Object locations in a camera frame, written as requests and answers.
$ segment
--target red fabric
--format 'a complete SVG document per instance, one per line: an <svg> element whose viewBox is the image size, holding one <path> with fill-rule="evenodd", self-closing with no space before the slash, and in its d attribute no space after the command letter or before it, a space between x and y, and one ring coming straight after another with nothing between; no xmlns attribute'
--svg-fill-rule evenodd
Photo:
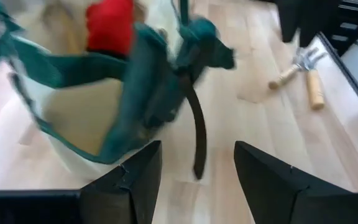
<svg viewBox="0 0 358 224"><path fill-rule="evenodd" d="M133 0L103 0L86 10L88 49L128 55L134 35Z"/></svg>

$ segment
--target canvas bag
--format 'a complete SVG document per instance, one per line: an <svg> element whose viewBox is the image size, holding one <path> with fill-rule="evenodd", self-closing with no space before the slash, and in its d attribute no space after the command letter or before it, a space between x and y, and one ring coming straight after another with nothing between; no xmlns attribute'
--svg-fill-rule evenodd
<svg viewBox="0 0 358 224"><path fill-rule="evenodd" d="M20 27L0 5L0 58L12 65L13 85L63 163L87 179L145 146L187 97L196 121L194 172L201 178L206 131L192 86L207 66L234 68L233 50L218 40L209 20L199 18L181 26L183 43L170 63L158 33L144 24L135 29L128 62L100 54L50 55L15 36Z"/></svg>

